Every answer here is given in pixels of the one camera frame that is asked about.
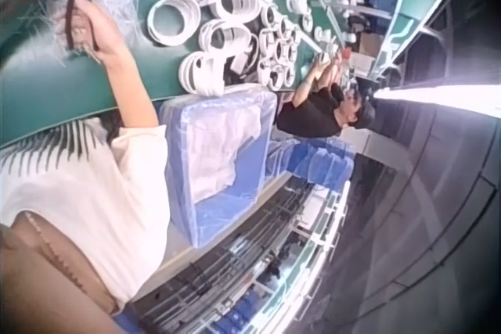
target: worker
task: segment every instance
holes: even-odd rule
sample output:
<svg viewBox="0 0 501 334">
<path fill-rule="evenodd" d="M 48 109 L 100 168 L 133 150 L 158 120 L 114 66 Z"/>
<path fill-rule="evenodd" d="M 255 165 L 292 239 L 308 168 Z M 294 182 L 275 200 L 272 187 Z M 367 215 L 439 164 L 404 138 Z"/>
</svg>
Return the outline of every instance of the worker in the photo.
<svg viewBox="0 0 501 334">
<path fill-rule="evenodd" d="M 98 119 L 79 120 L 0 154 L 2 332 L 119 333 L 111 317 L 164 257 L 165 126 L 111 17 L 86 0 L 70 16 L 77 45 L 93 31 L 124 127 L 108 144 Z"/>
<path fill-rule="evenodd" d="M 343 64 L 339 57 L 322 63 L 317 56 L 305 80 L 281 105 L 277 128 L 298 137 L 318 138 L 339 135 L 346 127 L 369 127 L 375 117 L 370 102 L 356 90 L 342 92 L 338 85 Z"/>
</svg>

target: wall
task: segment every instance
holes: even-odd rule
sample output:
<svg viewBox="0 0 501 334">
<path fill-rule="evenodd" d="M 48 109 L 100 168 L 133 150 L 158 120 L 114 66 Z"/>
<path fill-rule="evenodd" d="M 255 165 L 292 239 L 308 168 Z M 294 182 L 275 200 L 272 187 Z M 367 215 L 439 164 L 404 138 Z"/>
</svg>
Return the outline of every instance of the wall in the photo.
<svg viewBox="0 0 501 334">
<path fill-rule="evenodd" d="M 499 291 L 499 122 L 416 106 L 396 137 L 416 168 L 358 208 L 373 215 L 339 247 L 315 332 L 466 332 Z"/>
</svg>

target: metal rack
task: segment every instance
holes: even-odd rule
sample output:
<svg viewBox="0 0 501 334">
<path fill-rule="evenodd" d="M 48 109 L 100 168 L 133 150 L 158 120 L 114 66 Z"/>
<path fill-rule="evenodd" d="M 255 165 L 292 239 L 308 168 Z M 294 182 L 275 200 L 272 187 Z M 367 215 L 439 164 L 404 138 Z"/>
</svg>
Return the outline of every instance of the metal rack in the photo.
<svg viewBox="0 0 501 334">
<path fill-rule="evenodd" d="M 194 333 L 218 320 L 267 266 L 288 236 L 312 185 L 292 177 L 256 214 L 172 280 L 133 303 L 137 318 L 162 333 Z"/>
</svg>

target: blue crate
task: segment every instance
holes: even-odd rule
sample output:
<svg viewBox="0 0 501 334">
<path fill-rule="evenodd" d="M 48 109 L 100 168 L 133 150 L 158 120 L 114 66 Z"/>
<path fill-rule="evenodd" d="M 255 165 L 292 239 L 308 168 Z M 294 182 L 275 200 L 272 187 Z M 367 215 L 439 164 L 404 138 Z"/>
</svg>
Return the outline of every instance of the blue crate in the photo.
<svg viewBox="0 0 501 334">
<path fill-rule="evenodd" d="M 350 145 L 337 138 L 271 142 L 266 176 L 289 171 L 310 183 L 341 192 L 353 173 L 354 158 Z"/>
<path fill-rule="evenodd" d="M 261 135 L 238 150 L 233 185 L 219 194 L 194 203 L 188 179 L 189 159 L 192 156 L 188 154 L 186 133 L 190 125 L 194 120 L 209 116 L 215 111 L 219 113 L 255 105 L 261 109 Z M 165 178 L 171 220 L 194 247 L 206 246 L 255 203 L 264 181 L 265 157 L 275 110 L 275 94 L 256 87 L 221 98 L 188 96 L 173 99 L 166 101 L 160 108 L 160 122 L 167 125 L 169 154 Z"/>
</svg>

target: white blouse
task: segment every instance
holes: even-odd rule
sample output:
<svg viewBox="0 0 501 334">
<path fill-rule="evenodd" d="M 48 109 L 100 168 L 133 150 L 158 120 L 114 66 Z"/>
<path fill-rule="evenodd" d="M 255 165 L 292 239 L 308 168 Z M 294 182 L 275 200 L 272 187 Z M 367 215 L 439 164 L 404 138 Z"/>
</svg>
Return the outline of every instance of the white blouse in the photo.
<svg viewBox="0 0 501 334">
<path fill-rule="evenodd" d="M 49 221 L 122 305 L 164 256 L 170 219 L 165 126 L 122 128 L 111 146 L 98 119 L 73 122 L 70 129 L 85 140 L 80 157 L 77 147 L 35 150 L 23 158 L 2 151 L 0 221 L 11 226 L 24 210 Z"/>
</svg>

